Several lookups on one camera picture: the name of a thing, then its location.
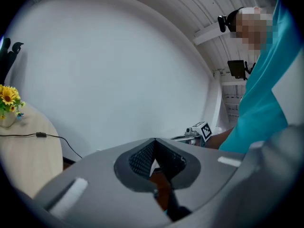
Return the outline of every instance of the white tape strip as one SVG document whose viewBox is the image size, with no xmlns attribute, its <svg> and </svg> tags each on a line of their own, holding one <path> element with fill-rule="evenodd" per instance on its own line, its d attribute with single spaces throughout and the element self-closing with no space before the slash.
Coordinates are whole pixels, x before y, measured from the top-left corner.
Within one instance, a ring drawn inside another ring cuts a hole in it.
<svg viewBox="0 0 304 228">
<path fill-rule="evenodd" d="M 69 190 L 63 195 L 63 197 L 49 210 L 49 212 L 57 217 L 63 219 L 68 211 L 79 200 L 83 192 L 88 186 L 88 182 L 85 179 L 77 178 Z"/>
<path fill-rule="evenodd" d="M 226 165 L 232 165 L 232 166 L 235 166 L 235 167 L 239 167 L 242 163 L 242 161 L 230 159 L 230 158 L 227 158 L 227 157 L 224 157 L 224 156 L 219 157 L 218 162 L 221 162 L 221 163 L 226 164 Z"/>
</svg>

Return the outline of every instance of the ceiling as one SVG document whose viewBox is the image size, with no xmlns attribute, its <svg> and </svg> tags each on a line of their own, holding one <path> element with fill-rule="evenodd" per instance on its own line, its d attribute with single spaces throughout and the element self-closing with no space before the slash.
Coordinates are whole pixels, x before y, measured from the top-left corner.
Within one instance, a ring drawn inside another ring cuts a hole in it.
<svg viewBox="0 0 304 228">
<path fill-rule="evenodd" d="M 158 11 L 170 20 L 191 41 L 217 23 L 219 15 L 228 15 L 240 7 L 262 7 L 273 9 L 276 0 L 138 0 Z M 245 81 L 236 80 L 230 75 L 228 60 L 244 60 L 250 68 L 259 55 L 249 55 L 241 50 L 230 38 L 230 34 L 218 34 L 194 46 L 202 55 L 211 71 L 220 70 L 223 85 L 223 98 L 231 123 L 238 118 L 238 105 L 245 93 Z"/>
</svg>

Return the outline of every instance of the white cube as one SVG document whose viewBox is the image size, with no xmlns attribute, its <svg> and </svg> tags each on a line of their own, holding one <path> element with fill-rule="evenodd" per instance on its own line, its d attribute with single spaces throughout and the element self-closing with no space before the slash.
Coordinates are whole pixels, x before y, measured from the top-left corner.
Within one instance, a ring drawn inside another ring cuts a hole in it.
<svg viewBox="0 0 304 228">
<path fill-rule="evenodd" d="M 212 135 L 211 129 L 207 122 L 199 122 L 191 127 L 192 131 L 198 132 L 203 136 L 204 141 L 206 142 Z"/>
</svg>

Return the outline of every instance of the round table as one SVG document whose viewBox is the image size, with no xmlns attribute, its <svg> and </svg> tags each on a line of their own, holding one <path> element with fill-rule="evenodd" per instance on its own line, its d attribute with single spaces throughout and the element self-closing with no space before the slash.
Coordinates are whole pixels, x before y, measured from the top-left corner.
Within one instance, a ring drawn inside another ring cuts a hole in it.
<svg viewBox="0 0 304 228">
<path fill-rule="evenodd" d="M 25 105 L 22 120 L 9 128 L 0 127 L 1 135 L 44 132 L 58 136 L 52 123 L 38 110 Z M 13 186 L 31 198 L 52 178 L 62 172 L 60 139 L 47 136 L 0 137 L 1 164 Z"/>
</svg>

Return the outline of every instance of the person's arm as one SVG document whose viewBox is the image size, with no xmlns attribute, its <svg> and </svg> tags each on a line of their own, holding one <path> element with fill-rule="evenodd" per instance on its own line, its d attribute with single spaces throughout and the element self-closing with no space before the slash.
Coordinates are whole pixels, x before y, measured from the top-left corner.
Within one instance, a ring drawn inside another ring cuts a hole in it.
<svg viewBox="0 0 304 228">
<path fill-rule="evenodd" d="M 233 128 L 231 128 L 223 133 L 211 136 L 209 138 L 209 140 L 206 142 L 205 148 L 218 150 L 219 147 L 221 146 L 221 144 L 228 138 L 228 136 L 232 132 L 232 130 L 233 130 Z"/>
</svg>

